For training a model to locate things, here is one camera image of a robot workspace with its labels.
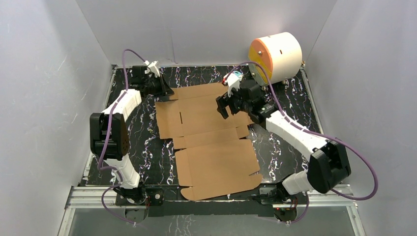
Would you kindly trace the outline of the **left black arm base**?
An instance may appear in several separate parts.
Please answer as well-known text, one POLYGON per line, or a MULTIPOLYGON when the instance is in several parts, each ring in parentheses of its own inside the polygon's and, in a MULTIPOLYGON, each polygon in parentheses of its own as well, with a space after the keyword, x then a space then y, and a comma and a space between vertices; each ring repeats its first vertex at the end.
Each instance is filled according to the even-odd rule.
POLYGON ((113 191, 116 193, 115 205, 125 207, 125 215, 128 210, 139 210, 144 207, 145 216, 140 221, 147 217, 150 207, 163 205, 164 190, 156 185, 139 183, 138 187, 133 189, 117 187, 113 191))

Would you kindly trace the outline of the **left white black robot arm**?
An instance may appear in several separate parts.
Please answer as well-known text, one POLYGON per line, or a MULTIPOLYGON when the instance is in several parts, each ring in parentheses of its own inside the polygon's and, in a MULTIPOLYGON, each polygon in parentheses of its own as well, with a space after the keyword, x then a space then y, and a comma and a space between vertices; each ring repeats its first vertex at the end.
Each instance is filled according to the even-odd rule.
POLYGON ((117 178, 113 190, 132 203, 145 202, 147 192, 128 155, 130 140, 126 120, 148 95, 164 97, 173 90, 164 80, 156 61, 132 67, 134 75, 114 102, 89 118, 90 150, 98 157, 97 168, 110 170, 117 178))

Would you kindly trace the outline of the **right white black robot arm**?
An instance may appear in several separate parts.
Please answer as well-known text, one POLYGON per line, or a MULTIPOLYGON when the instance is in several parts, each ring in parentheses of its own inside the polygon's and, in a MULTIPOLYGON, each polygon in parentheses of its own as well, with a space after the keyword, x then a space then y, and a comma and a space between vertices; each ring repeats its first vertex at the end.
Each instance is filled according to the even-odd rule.
POLYGON ((274 133, 298 150, 307 160, 308 168, 285 177, 277 184, 277 198, 284 204, 298 193, 330 191, 351 174, 346 149, 338 142, 310 134, 306 127, 281 112, 274 102, 266 102, 265 92, 254 80, 224 79, 227 91, 217 97, 217 110, 224 119, 229 114, 245 112, 250 119, 274 133))

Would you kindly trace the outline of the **brown cardboard box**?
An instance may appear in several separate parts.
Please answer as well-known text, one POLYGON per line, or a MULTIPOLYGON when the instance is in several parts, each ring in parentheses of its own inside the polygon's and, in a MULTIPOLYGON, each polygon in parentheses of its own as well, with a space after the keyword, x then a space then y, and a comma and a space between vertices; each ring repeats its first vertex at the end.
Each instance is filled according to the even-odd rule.
POLYGON ((172 139, 181 194, 191 201, 252 190, 263 176, 246 113, 223 118, 216 98, 227 88, 211 83, 174 89, 155 103, 161 139, 172 139))

